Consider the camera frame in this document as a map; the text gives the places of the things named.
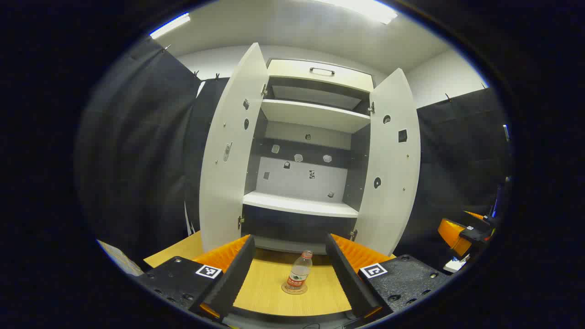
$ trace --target ceiling light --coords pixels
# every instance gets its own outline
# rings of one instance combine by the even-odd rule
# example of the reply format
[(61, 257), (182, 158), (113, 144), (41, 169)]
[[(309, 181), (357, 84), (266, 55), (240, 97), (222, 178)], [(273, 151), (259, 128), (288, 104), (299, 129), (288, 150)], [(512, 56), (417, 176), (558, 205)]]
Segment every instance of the ceiling light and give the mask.
[(396, 12), (385, 4), (375, 0), (314, 0), (326, 4), (344, 7), (351, 11), (361, 13), (371, 19), (377, 20), (383, 24), (390, 23), (391, 20), (398, 16)]
[(171, 20), (169, 23), (166, 23), (165, 25), (158, 28), (156, 31), (151, 33), (150, 36), (153, 39), (156, 39), (159, 36), (169, 32), (170, 30), (178, 28), (179, 26), (187, 23), (190, 20), (191, 20), (191, 18), (189, 18), (189, 13), (184, 13), (181, 16)]

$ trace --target open cabinet door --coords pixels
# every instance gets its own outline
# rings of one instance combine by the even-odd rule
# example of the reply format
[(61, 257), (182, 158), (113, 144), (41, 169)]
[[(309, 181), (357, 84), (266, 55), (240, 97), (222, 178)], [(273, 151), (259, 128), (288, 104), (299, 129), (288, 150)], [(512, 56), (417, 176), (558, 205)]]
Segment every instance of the open cabinet door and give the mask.
[(240, 238), (246, 170), (267, 83), (266, 62), (254, 43), (234, 69), (209, 127), (199, 185), (204, 251)]
[(421, 167), (417, 109), (399, 68), (370, 93), (370, 156), (355, 241), (389, 255), (410, 217)]

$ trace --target wooden table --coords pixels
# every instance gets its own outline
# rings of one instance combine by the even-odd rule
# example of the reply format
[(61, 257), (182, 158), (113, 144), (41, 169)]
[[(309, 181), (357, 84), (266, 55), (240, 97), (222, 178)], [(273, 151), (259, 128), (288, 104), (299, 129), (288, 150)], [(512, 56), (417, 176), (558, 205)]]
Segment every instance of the wooden table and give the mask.
[[(174, 256), (193, 259), (202, 253), (201, 234), (197, 232), (144, 261), (156, 267)], [(317, 316), (350, 310), (347, 297), (326, 255), (313, 256), (313, 267), (305, 283), (308, 287), (306, 293), (291, 295), (281, 289), (299, 256), (257, 248), (233, 305), (279, 316)]]

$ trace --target bottle cap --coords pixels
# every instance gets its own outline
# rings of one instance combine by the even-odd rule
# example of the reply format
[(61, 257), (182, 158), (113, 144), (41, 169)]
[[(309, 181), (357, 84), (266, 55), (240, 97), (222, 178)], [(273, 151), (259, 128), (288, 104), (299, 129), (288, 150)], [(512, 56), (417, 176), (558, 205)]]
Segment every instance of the bottle cap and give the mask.
[(310, 250), (305, 250), (302, 252), (301, 256), (303, 258), (311, 259), (311, 258), (313, 258), (313, 252)]

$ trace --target white cabinet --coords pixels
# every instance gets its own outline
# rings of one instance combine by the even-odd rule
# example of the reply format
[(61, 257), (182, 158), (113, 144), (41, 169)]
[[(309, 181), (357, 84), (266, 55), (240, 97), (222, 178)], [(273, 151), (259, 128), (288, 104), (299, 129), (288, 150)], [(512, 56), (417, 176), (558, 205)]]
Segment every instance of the white cabinet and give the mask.
[[(294, 93), (279, 97), (283, 86)], [(278, 232), (258, 233), (261, 248), (324, 251), (315, 230), (339, 223), (339, 234), (353, 231), (356, 242), (388, 254), (408, 222), (419, 167), (418, 118), (402, 70), (374, 88), (370, 75), (332, 64), (272, 59), (267, 68), (255, 43), (223, 90), (205, 145), (204, 249), (240, 237), (246, 205), (255, 210), (242, 224), (250, 233)], [(278, 229), (264, 222), (291, 214), (302, 218), (285, 224), (307, 226), (311, 239), (286, 236), (282, 221)]]

